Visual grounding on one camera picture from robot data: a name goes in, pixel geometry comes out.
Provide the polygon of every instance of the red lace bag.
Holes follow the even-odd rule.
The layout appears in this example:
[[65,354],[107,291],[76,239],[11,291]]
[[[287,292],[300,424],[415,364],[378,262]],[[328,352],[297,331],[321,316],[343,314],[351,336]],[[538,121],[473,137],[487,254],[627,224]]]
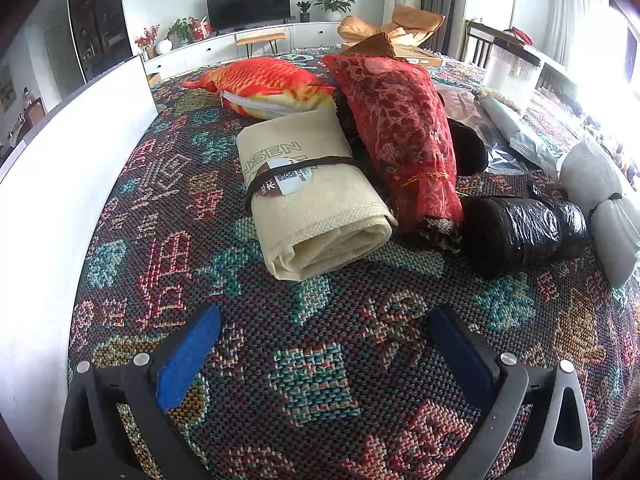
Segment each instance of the red lace bag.
[[447,117],[429,73],[386,57],[325,56],[407,232],[424,217],[463,219]]

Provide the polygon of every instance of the silver screw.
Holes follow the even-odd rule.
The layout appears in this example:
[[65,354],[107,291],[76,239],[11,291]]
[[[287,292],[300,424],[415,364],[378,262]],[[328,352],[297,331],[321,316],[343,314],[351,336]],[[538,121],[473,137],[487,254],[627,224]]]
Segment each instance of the silver screw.
[[89,361],[80,361],[78,363],[78,366],[76,367],[76,370],[78,370],[79,374],[84,374],[85,372],[89,371],[90,367],[91,363]]
[[566,372],[568,374],[572,374],[575,370],[574,364],[571,361],[568,361],[567,359],[562,359],[562,361],[560,361],[560,369],[563,372]]
[[518,362],[518,359],[511,352],[505,352],[504,354],[500,354],[500,361],[507,366],[513,366]]
[[144,365],[148,364],[149,361],[151,361],[151,357],[146,352],[142,352],[140,354],[137,354],[133,358],[133,364],[135,364],[136,366],[144,366]]

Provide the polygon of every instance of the orange leather chair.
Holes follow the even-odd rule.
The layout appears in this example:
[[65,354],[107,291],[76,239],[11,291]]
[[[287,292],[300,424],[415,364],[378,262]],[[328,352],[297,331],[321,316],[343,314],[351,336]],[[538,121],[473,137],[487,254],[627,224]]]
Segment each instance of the orange leather chair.
[[392,22],[388,25],[376,28],[356,16],[349,15],[338,26],[338,34],[347,43],[357,43],[374,34],[386,32],[392,43],[418,46],[440,28],[444,18],[428,10],[396,5]]

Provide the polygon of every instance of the white tv console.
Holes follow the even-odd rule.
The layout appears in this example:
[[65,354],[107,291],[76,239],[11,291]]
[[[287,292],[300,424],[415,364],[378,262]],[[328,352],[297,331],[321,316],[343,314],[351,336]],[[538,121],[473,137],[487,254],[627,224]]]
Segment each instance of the white tv console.
[[[287,36],[286,40],[278,40],[278,49],[281,52],[294,48],[336,46],[343,42],[338,36],[338,25],[339,23],[335,22],[287,23],[211,36],[145,61],[145,72],[159,73],[162,79],[166,79],[201,66],[242,59],[246,57],[246,51],[244,47],[236,46],[237,40],[278,32],[284,32]],[[267,52],[271,52],[269,43],[254,45],[254,56],[261,56]]]

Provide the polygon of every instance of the black elastic band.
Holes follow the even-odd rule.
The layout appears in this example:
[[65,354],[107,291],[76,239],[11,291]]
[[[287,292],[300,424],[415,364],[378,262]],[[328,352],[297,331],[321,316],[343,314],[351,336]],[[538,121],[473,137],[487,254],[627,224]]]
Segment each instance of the black elastic band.
[[244,196],[244,209],[250,215],[251,214],[251,200],[254,197],[254,193],[260,189],[262,184],[267,183],[272,178],[283,173],[289,173],[289,171],[301,170],[302,168],[309,168],[311,166],[328,166],[330,164],[349,164],[358,168],[356,160],[350,156],[321,156],[320,158],[309,158],[307,160],[301,160],[295,164],[289,164],[288,166],[279,166],[277,168],[271,168],[270,170],[263,171],[260,174],[254,176],[249,186],[246,189]]
[[[620,193],[613,193],[609,198],[607,198],[607,200],[620,200],[621,198],[622,198],[622,195]],[[603,200],[602,202],[600,202],[600,204],[604,204],[607,200]],[[591,211],[589,211],[589,216],[587,218],[587,222],[591,223],[591,217],[596,212],[596,209],[598,208],[598,206],[600,204],[598,204]]]

